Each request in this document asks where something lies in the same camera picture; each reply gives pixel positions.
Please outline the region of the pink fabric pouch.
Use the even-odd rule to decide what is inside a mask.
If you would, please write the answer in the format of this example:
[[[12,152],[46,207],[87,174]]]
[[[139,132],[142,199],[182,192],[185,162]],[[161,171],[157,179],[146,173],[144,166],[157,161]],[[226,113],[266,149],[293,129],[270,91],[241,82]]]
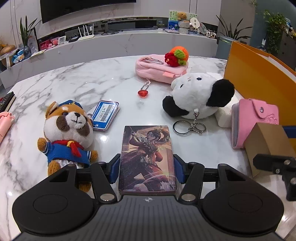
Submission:
[[[136,61],[135,73],[144,79],[171,84],[173,80],[187,73],[185,66],[171,67],[165,63],[165,55],[151,54]]]

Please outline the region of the brown cardboard box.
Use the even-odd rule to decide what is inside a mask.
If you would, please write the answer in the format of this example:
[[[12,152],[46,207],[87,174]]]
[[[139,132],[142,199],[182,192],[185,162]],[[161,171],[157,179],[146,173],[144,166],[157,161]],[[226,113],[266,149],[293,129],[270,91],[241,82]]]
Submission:
[[[244,141],[244,147],[253,177],[260,172],[253,164],[257,154],[295,157],[295,151],[281,125],[256,123]]]

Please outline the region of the potted green plant left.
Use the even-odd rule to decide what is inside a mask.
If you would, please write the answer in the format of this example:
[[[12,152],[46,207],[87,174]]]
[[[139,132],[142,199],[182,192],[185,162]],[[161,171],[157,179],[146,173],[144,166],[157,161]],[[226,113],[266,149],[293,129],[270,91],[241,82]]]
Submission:
[[[23,54],[25,56],[25,59],[28,59],[31,55],[31,49],[28,45],[28,40],[30,34],[33,32],[34,28],[40,21],[37,21],[37,18],[34,19],[30,24],[28,24],[28,18],[25,16],[25,24],[23,25],[22,18],[20,18],[20,32],[21,32],[21,38],[23,42]]]

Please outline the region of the shiba dog plush sailor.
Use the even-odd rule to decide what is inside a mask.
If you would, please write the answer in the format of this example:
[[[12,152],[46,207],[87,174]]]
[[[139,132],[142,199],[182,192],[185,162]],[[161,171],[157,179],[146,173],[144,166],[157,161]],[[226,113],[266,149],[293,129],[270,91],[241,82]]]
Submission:
[[[47,107],[44,137],[38,139],[37,147],[47,157],[48,176],[69,164],[90,167],[98,160],[98,152],[90,149],[93,142],[92,119],[78,102],[52,102]]]

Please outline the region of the white black panda plush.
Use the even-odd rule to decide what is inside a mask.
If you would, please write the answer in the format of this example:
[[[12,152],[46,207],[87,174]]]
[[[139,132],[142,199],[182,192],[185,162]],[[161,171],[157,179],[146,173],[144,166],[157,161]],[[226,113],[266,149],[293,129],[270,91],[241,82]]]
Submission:
[[[208,73],[187,73],[171,83],[171,95],[163,99],[163,109],[172,118],[203,119],[225,107],[235,93],[227,79]]]

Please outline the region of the potted green plant right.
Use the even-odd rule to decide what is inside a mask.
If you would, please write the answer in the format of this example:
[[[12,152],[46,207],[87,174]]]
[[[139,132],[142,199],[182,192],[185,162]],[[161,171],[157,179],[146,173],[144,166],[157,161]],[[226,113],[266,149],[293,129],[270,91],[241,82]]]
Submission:
[[[226,23],[224,18],[222,16],[216,16],[219,20],[219,23],[222,26],[222,29],[224,32],[218,31],[217,32],[217,52],[216,52],[216,58],[218,59],[224,59],[227,60],[230,49],[233,42],[237,42],[241,39],[246,40],[251,38],[249,35],[241,35],[241,32],[244,30],[248,30],[253,28],[252,26],[239,28],[240,24],[243,21],[243,18],[237,23],[237,25],[232,28],[232,24],[229,25]]]

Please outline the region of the illustrated card box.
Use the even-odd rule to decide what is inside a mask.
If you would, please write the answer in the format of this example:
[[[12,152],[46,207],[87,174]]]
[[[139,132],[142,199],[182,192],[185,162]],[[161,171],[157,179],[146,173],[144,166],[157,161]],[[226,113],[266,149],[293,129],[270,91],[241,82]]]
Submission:
[[[168,195],[177,190],[168,126],[125,126],[118,190],[121,195]]]

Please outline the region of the marble tv cabinet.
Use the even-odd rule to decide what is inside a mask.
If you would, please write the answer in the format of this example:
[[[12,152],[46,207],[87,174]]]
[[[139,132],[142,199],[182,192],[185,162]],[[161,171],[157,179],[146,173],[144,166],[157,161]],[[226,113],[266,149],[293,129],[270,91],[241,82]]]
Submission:
[[[53,69],[114,57],[165,54],[175,46],[185,47],[191,56],[215,57],[217,43],[201,35],[167,33],[159,30],[123,31],[114,35],[66,43],[48,49],[1,72],[5,89],[17,82]]]

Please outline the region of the blue white card holder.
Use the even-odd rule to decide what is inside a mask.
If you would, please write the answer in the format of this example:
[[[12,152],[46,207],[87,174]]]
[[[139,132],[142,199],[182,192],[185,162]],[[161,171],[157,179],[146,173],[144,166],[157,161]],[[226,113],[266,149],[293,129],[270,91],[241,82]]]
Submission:
[[[118,111],[119,103],[117,101],[101,100],[92,114],[93,129],[107,130]]]

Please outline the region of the orange crochet fruit charm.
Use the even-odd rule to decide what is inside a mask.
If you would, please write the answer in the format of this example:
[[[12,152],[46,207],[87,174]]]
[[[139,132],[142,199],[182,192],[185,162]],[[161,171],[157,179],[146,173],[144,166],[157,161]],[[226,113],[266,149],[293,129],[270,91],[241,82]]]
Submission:
[[[165,63],[171,67],[185,66],[189,59],[189,52],[182,46],[176,46],[165,54]]]

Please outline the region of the red heart charm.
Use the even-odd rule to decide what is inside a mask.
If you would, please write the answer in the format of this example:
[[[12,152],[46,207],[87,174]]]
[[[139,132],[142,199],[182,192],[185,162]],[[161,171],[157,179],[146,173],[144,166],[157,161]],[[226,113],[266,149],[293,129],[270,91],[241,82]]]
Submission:
[[[148,92],[148,88],[149,85],[151,84],[151,81],[147,78],[145,84],[140,88],[140,90],[137,92],[137,94],[141,97],[141,98],[146,98],[149,94]]]

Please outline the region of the potted green plant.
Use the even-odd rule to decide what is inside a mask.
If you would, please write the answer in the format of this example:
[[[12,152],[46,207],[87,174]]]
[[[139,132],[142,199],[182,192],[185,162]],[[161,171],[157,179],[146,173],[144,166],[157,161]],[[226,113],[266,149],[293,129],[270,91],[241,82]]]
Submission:
[[[237,23],[237,25],[232,28],[232,24],[229,25],[226,23],[224,18],[222,16],[216,16],[219,20],[219,23],[222,26],[222,29],[224,32],[218,31],[217,32],[217,52],[216,52],[216,58],[218,59],[224,59],[227,60],[230,49],[233,42],[237,42],[241,39],[246,40],[251,38],[249,35],[241,35],[241,32],[244,30],[248,30],[253,28],[252,26],[239,28],[240,24],[243,21],[243,18]]]
[[[37,18],[34,19],[30,24],[28,24],[28,18],[25,16],[25,24],[23,25],[22,18],[20,18],[20,32],[21,32],[21,38],[23,42],[23,54],[25,56],[25,59],[28,59],[31,55],[31,49],[28,45],[28,40],[30,34],[33,32],[34,28],[40,21],[37,21]]]

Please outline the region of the white wifi router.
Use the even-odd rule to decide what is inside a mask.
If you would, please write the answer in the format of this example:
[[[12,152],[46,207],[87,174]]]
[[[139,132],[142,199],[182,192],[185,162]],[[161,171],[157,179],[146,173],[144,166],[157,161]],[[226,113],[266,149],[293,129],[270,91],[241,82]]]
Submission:
[[[87,40],[94,38],[94,25],[88,28],[86,25],[83,25],[82,29],[78,28],[79,38],[78,41]]]

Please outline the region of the white box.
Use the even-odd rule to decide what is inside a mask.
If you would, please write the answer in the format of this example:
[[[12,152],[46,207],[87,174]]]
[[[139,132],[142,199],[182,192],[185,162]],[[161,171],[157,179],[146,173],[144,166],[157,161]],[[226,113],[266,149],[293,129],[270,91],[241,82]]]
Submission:
[[[221,128],[231,128],[231,108],[224,107],[219,108],[215,112],[215,118],[217,120],[218,126]]]

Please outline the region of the pink snap card wallet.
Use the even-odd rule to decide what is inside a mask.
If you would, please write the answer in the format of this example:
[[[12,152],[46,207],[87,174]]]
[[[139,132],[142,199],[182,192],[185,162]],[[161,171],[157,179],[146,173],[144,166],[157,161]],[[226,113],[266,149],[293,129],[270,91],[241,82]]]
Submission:
[[[256,123],[278,125],[280,122],[278,107],[258,99],[241,99],[231,111],[231,144],[234,149],[244,147],[244,141]]]

